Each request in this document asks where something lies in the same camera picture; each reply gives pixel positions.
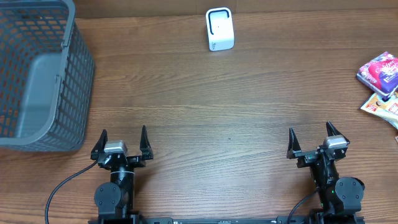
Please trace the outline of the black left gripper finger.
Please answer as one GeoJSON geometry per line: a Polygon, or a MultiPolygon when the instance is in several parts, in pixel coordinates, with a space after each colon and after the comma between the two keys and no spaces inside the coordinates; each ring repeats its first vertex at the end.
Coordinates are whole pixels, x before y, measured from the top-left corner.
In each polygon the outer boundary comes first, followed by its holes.
{"type": "Polygon", "coordinates": [[[107,131],[104,129],[102,130],[101,136],[99,137],[97,143],[91,150],[90,159],[93,161],[97,161],[99,156],[104,153],[104,147],[108,141],[108,134],[107,131]]]}
{"type": "Polygon", "coordinates": [[[142,127],[139,149],[142,152],[141,156],[143,160],[152,160],[154,158],[154,154],[147,135],[147,128],[145,125],[143,125],[142,127]]]}

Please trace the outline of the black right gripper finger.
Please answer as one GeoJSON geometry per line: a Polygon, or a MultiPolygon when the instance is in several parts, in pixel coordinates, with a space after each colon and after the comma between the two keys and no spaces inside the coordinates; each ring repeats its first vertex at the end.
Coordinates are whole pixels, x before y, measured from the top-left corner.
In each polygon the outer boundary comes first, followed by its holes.
{"type": "MultiPolygon", "coordinates": [[[[328,133],[328,137],[330,136],[338,136],[338,135],[342,135],[331,123],[331,121],[327,121],[326,122],[326,130],[328,133]]],[[[346,138],[344,135],[342,135],[345,139],[345,141],[347,142],[347,144],[350,144],[350,140],[348,138],[346,138]]]]}
{"type": "Polygon", "coordinates": [[[289,128],[289,145],[287,148],[288,159],[295,159],[302,152],[298,139],[295,135],[294,129],[289,128]]]}

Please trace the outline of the yellow orange snack bag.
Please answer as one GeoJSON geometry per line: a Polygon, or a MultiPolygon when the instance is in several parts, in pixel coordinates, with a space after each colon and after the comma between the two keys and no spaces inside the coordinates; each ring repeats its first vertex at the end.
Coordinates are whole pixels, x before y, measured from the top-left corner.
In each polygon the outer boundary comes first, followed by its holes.
{"type": "Polygon", "coordinates": [[[396,91],[387,100],[383,100],[377,93],[373,93],[360,109],[386,120],[397,129],[396,91]]]}

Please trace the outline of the red purple snack packet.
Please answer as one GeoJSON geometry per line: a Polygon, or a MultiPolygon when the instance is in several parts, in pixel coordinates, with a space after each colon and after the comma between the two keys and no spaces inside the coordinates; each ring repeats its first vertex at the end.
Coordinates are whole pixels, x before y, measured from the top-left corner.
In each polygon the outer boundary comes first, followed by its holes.
{"type": "Polygon", "coordinates": [[[397,90],[397,57],[384,52],[359,68],[356,78],[377,93],[389,99],[397,90]]]}

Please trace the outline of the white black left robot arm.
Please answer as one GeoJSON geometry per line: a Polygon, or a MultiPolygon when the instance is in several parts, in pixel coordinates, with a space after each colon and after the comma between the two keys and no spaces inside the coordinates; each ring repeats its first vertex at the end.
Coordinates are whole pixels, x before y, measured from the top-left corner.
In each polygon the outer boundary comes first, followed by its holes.
{"type": "Polygon", "coordinates": [[[98,217],[88,224],[142,223],[142,215],[134,210],[135,168],[145,167],[145,155],[128,156],[124,141],[110,141],[107,131],[91,151],[90,159],[110,171],[110,181],[101,184],[94,193],[98,217]]]}

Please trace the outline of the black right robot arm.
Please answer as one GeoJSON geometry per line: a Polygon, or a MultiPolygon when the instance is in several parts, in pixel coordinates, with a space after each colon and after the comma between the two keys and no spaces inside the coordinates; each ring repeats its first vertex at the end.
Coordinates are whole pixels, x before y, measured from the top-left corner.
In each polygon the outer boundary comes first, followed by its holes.
{"type": "Polygon", "coordinates": [[[340,177],[335,162],[345,158],[350,141],[331,122],[326,122],[328,136],[315,150],[302,151],[292,128],[289,129],[287,158],[296,159],[297,167],[310,169],[315,190],[299,201],[287,216],[266,219],[173,219],[140,218],[146,224],[357,224],[364,218],[361,211],[365,185],[355,177],[340,177]],[[311,209],[308,215],[295,215],[295,211],[314,195],[319,195],[321,207],[311,209]]]}

